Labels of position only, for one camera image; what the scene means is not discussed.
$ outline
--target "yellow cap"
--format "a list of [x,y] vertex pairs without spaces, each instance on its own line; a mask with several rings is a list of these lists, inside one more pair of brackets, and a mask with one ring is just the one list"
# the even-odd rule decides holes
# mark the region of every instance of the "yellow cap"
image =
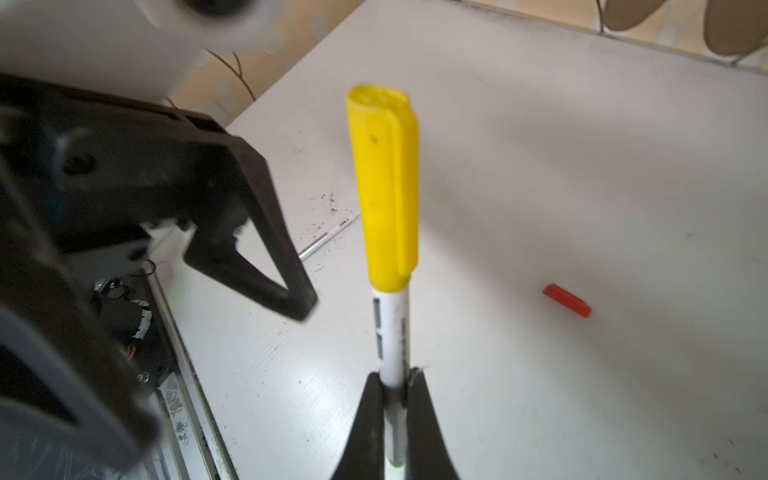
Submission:
[[419,127],[408,95],[358,85],[346,98],[368,273],[381,292],[408,285],[419,261]]

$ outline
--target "white tabletop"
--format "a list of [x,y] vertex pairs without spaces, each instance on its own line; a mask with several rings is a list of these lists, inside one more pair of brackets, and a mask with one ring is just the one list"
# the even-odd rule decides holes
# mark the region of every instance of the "white tabletop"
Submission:
[[[419,116],[412,362],[464,480],[768,475],[768,78],[366,0],[230,127],[269,161],[297,248],[356,209],[361,81]],[[182,240],[158,274],[240,477],[326,480],[377,369],[360,223],[305,262],[305,324],[183,265]],[[275,271],[252,226],[239,248]]]

